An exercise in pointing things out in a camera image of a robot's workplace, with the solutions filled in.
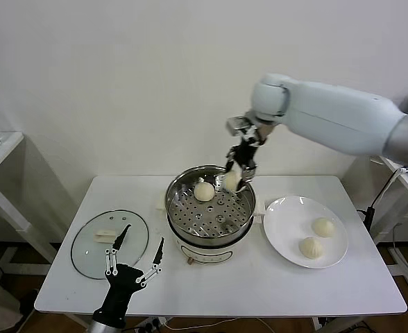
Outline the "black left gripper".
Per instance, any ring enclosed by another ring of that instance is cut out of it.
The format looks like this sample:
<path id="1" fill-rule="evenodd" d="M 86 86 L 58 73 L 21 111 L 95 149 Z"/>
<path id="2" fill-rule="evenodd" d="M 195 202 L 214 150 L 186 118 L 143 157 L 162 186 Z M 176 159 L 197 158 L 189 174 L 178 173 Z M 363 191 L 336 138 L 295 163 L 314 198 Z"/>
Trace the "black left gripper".
<path id="1" fill-rule="evenodd" d="M 105 274 L 109 289 L 103 304 L 93 314 L 93 321 L 107 326 L 125 326 L 125 316 L 131 296 L 146 287 L 146 285 L 162 272 L 164 237 L 161 237 L 155 257 L 149 270 L 143 272 L 126 264 L 117 264 L 117 252 L 130 229 L 128 224 L 115 239 L 112 249 L 105 250 Z"/>

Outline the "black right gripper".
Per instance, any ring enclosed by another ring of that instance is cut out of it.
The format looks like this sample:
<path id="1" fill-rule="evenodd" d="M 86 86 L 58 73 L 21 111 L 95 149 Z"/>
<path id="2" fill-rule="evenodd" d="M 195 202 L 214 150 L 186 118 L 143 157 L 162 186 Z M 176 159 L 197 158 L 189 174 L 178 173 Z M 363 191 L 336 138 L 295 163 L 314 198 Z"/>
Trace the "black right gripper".
<path id="1" fill-rule="evenodd" d="M 226 155 L 226 173 L 232 170 L 234 163 L 241 168 L 237 191 L 243 191 L 255 177 L 256 163 L 254 156 L 258 146 L 254 144 L 242 139 L 238 145 L 232 146 Z"/>

